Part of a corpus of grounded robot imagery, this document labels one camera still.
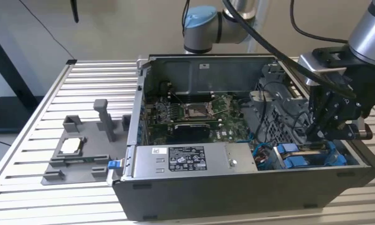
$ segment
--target black monitor stand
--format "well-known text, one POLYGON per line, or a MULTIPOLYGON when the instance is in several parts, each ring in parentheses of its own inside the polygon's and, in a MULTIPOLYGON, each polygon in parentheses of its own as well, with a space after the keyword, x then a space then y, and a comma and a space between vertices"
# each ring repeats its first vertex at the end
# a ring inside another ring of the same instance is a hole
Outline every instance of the black monitor stand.
POLYGON ((16 97, 0 97, 0 133, 18 133, 42 97, 33 96, 0 45, 0 74, 16 97))

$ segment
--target aluminum workbench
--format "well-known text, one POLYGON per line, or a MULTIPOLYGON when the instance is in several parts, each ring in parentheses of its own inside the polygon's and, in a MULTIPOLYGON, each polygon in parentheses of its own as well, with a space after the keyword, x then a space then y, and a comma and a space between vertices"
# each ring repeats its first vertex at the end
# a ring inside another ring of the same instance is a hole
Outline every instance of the aluminum workbench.
MULTIPOLYGON (((67 65, 0 162, 0 224, 132 224, 105 182, 42 186, 65 115, 99 120, 96 98, 108 99, 113 119, 131 114, 136 61, 77 61, 67 65)), ((364 141, 375 154, 375 109, 367 118, 374 138, 364 141)), ((323 209, 157 221, 159 224, 375 225, 375 179, 348 189, 323 209)))

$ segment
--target barcode sticker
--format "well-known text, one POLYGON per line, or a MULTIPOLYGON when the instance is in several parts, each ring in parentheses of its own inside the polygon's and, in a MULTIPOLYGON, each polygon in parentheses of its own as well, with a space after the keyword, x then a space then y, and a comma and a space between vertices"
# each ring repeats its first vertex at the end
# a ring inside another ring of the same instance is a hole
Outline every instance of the barcode sticker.
POLYGON ((152 154, 167 154, 167 148, 152 148, 152 154))

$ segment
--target motherboard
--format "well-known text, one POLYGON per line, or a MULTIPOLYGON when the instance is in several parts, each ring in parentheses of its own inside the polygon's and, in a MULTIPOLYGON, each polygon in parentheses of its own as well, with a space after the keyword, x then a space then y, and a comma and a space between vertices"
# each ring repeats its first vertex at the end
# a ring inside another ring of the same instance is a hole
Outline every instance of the motherboard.
POLYGON ((228 94, 159 97, 147 105, 147 121, 151 145, 248 143, 253 139, 237 99, 228 94))

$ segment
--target power supply label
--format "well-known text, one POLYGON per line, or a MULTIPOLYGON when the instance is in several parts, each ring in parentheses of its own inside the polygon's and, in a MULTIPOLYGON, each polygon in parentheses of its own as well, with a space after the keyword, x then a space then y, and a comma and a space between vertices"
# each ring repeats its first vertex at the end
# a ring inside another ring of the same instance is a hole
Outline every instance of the power supply label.
POLYGON ((168 156, 168 167, 172 172, 207 170, 203 146, 169 147, 168 156))

